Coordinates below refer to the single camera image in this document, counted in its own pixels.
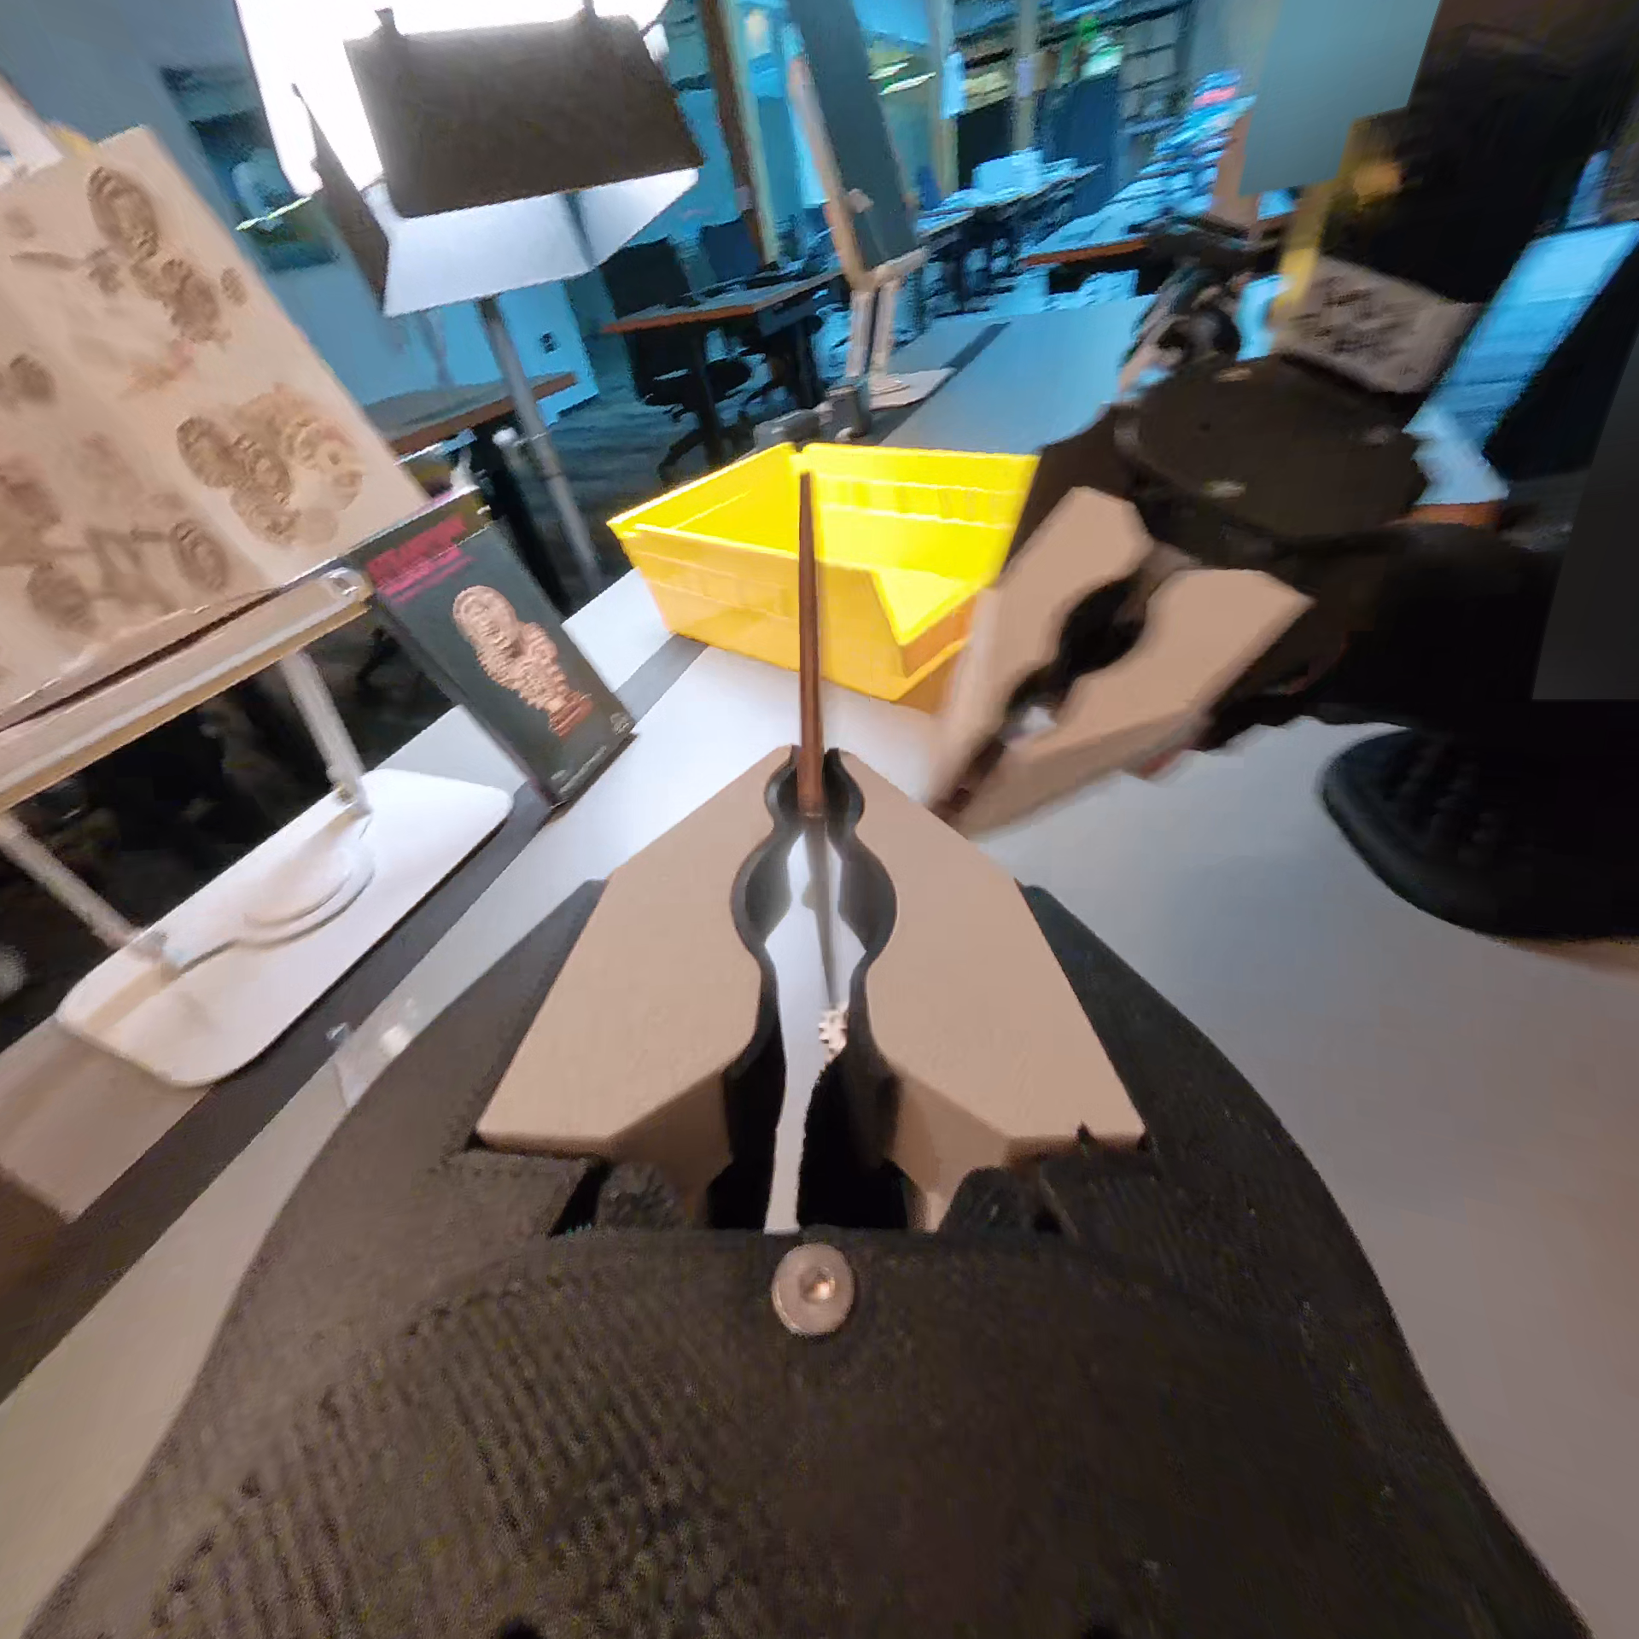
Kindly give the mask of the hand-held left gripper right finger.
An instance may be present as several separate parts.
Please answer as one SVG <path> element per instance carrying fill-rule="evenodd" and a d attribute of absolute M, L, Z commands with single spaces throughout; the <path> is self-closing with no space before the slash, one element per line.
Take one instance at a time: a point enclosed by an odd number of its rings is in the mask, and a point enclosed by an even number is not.
<path fill-rule="evenodd" d="M 838 909 L 862 956 L 842 1049 L 860 1160 L 938 1227 L 977 1172 L 1026 1174 L 1145 1125 L 1020 883 L 850 751 L 825 757 Z"/>

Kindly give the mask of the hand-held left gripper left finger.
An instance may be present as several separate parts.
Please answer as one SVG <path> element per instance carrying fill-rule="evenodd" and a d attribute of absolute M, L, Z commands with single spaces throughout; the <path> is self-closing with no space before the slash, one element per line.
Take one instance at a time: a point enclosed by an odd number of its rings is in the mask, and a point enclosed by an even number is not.
<path fill-rule="evenodd" d="M 794 774 L 768 753 L 608 876 L 477 1118 L 487 1151 L 647 1164 L 694 1221 L 764 1223 Z"/>

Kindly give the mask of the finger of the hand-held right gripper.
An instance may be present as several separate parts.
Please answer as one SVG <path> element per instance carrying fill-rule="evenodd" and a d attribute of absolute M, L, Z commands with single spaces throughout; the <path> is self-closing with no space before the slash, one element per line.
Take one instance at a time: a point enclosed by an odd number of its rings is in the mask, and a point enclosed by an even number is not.
<path fill-rule="evenodd" d="M 1014 731 L 956 800 L 965 835 L 1020 823 L 1096 780 L 1186 747 L 1219 698 L 1295 626 L 1311 601 L 1254 569 L 1182 569 L 1158 585 L 1139 636 L 1086 671 L 1047 723 Z"/>
<path fill-rule="evenodd" d="M 1116 661 L 1182 571 L 1123 501 L 1075 487 L 975 601 L 936 731 L 936 792 L 961 796 L 1014 731 L 1047 723 L 1075 679 Z"/>

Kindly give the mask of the wooden parts board round holes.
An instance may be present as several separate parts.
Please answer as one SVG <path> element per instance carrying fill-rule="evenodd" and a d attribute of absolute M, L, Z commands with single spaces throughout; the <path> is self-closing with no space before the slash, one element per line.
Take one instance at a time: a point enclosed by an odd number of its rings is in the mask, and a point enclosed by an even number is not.
<path fill-rule="evenodd" d="M 823 725 L 823 624 L 821 581 L 817 571 L 815 501 L 811 472 L 797 470 L 796 521 L 796 628 L 797 628 L 797 710 L 799 743 L 796 747 L 796 805 L 803 829 L 807 891 L 825 1006 L 817 1022 L 823 1063 L 838 1059 L 846 1045 L 846 983 L 837 961 L 837 905 L 833 889 L 833 848 L 829 835 Z"/>

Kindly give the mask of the black desk mat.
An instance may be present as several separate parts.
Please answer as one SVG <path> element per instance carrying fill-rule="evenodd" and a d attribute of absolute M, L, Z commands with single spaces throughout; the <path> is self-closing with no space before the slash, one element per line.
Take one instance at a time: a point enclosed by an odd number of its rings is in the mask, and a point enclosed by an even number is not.
<path fill-rule="evenodd" d="M 234 1075 L 177 1088 L 52 1022 L 3 1049 L 1 1393 L 11 1395 L 312 1081 L 339 1098 L 325 1032 L 413 999 L 421 1032 L 476 1018 L 458 1084 L 509 1040 L 546 975 L 540 926 L 745 766 L 739 667 L 694 681 L 704 647 L 667 640 L 632 675 L 645 704 L 634 745 L 556 819 L 517 792 L 481 848 Z"/>

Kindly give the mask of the background wooden desk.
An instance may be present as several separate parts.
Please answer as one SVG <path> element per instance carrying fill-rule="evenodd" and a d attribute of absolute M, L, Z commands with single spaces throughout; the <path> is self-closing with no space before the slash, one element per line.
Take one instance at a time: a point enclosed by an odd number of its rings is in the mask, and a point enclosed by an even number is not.
<path fill-rule="evenodd" d="M 710 362 L 710 339 L 731 351 L 780 361 L 792 398 L 809 403 L 823 394 L 813 337 L 825 308 L 842 294 L 840 273 L 733 282 L 665 304 L 649 304 L 602 325 L 636 355 L 636 376 L 696 376 Z"/>

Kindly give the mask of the clear plastic bag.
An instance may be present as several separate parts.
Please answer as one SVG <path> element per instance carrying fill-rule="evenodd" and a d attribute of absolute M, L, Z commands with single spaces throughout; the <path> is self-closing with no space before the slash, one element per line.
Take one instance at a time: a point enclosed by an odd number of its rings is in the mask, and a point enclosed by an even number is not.
<path fill-rule="evenodd" d="M 394 1065 L 421 1026 L 421 1008 L 409 999 L 384 1001 L 362 1022 L 339 1022 L 325 1032 L 327 1069 L 345 1112 Z"/>

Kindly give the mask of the yellow plastic bin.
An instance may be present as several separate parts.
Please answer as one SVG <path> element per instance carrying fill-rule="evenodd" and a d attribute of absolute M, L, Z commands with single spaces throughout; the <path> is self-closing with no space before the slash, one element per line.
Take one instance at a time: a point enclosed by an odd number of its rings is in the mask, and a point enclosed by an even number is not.
<path fill-rule="evenodd" d="M 608 526 L 671 632 L 796 669 L 799 472 L 811 472 L 825 679 L 930 710 L 1036 466 L 1036 454 L 778 442 Z"/>

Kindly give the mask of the white flat device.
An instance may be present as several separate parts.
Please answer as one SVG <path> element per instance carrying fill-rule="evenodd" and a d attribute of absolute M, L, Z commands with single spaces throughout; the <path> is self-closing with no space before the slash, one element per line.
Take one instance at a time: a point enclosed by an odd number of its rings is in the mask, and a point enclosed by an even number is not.
<path fill-rule="evenodd" d="M 249 1065 L 509 815 L 489 784 L 368 770 L 83 975 L 54 1010 L 78 1041 L 177 1088 Z"/>

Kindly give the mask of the dark product box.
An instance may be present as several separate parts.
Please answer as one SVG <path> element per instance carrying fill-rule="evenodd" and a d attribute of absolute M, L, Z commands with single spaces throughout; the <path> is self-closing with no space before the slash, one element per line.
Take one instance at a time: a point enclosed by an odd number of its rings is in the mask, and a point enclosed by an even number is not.
<path fill-rule="evenodd" d="M 620 755 L 634 720 L 569 638 L 479 491 L 425 505 L 343 554 L 415 665 L 550 807 Z"/>

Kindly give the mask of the black office chair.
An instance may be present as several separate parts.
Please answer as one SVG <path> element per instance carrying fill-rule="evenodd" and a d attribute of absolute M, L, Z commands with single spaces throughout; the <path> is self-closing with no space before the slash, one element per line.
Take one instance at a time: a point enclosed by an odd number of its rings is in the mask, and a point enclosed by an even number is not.
<path fill-rule="evenodd" d="M 600 275 L 618 321 L 694 306 L 680 255 L 665 238 L 624 245 L 602 261 Z M 708 468 L 751 450 L 751 417 L 739 394 L 753 368 L 739 355 L 710 357 L 706 337 L 706 323 L 667 320 L 618 331 L 634 394 L 688 423 L 657 464 L 663 485 L 694 448 L 704 450 Z"/>

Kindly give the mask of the grey light stand pole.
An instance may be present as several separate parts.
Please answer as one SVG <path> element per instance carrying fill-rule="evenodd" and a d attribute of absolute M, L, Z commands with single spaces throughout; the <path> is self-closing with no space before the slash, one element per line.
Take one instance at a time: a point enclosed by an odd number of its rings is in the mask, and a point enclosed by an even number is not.
<path fill-rule="evenodd" d="M 513 341 L 511 331 L 507 329 L 499 296 L 479 296 L 476 306 L 491 355 L 495 357 L 507 392 L 511 394 L 515 417 L 518 421 L 518 431 L 526 446 L 528 458 L 532 466 L 536 466 L 538 476 L 546 485 L 546 491 L 559 519 L 565 546 L 575 561 L 579 583 L 587 593 L 587 599 L 591 601 L 604 589 L 600 558 L 591 540 L 587 521 L 581 513 L 581 505 L 577 503 L 569 487 L 567 474 L 561 466 L 556 444 L 550 441 L 550 435 L 546 431 L 546 421 L 540 413 L 540 394 L 534 386 L 534 378 L 522 366 L 518 349 Z"/>

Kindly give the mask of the pale document holder board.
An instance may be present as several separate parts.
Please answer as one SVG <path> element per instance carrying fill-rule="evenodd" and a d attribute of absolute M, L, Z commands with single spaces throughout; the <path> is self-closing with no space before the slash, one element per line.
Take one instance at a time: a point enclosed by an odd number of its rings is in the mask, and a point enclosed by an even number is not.
<path fill-rule="evenodd" d="M 372 591 L 353 567 L 331 567 L 247 604 L 97 686 L 1 731 L 1 809 L 35 798 L 154 725 L 228 686 L 302 655 L 366 612 Z"/>

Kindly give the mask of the studio softbox light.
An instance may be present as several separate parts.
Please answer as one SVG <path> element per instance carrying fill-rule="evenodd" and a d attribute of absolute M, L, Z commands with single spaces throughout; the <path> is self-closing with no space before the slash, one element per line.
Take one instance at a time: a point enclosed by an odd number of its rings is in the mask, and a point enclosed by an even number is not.
<path fill-rule="evenodd" d="M 643 29 L 593 5 L 437 31 L 382 7 L 292 93 L 319 202 L 390 318 L 595 273 L 704 167 Z"/>

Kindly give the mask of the printed instruction sheet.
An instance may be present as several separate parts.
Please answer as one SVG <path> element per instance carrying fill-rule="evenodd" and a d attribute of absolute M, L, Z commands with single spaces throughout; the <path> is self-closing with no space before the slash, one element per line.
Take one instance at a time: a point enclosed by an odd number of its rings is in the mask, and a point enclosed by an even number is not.
<path fill-rule="evenodd" d="M 3 185 L 3 723 L 423 507 L 169 150 L 130 128 Z"/>

